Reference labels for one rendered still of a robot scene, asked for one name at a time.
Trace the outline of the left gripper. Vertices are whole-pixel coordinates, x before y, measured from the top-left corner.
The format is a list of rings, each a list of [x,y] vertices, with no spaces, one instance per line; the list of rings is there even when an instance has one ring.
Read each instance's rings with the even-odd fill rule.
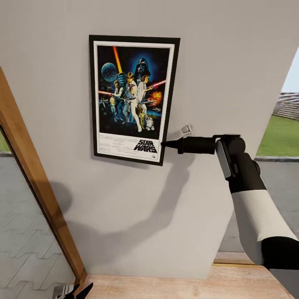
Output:
[[[74,299],[74,292],[78,289],[78,287],[80,286],[80,284],[77,284],[74,286],[74,289],[71,293],[66,294],[64,299]],[[89,293],[89,291],[91,290],[91,288],[93,287],[93,283],[91,283],[90,285],[88,285],[87,288],[85,288],[82,292],[80,292],[77,296],[76,299],[85,299],[85,297],[87,296],[87,294]]]

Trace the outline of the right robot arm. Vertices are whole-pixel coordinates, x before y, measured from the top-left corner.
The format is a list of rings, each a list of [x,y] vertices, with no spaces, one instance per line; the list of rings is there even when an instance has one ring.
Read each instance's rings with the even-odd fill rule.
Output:
[[[194,137],[192,125],[181,130],[190,134],[161,145],[178,149],[178,154],[216,151],[229,182],[244,252],[253,263],[266,267],[294,299],[299,299],[299,241],[273,203],[258,163],[245,153],[244,139],[239,134]],[[221,139],[216,142],[216,138]]]

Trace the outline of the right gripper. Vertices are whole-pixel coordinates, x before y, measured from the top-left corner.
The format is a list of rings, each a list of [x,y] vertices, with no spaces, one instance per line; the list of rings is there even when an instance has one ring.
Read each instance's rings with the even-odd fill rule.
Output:
[[[177,141],[163,142],[162,146],[178,149],[178,154],[197,153],[202,154],[203,137],[180,138]]]

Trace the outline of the poster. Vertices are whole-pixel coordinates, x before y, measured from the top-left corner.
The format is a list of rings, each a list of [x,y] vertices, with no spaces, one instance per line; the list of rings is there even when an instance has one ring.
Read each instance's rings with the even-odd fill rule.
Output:
[[[163,166],[180,39],[89,35],[94,156]]]

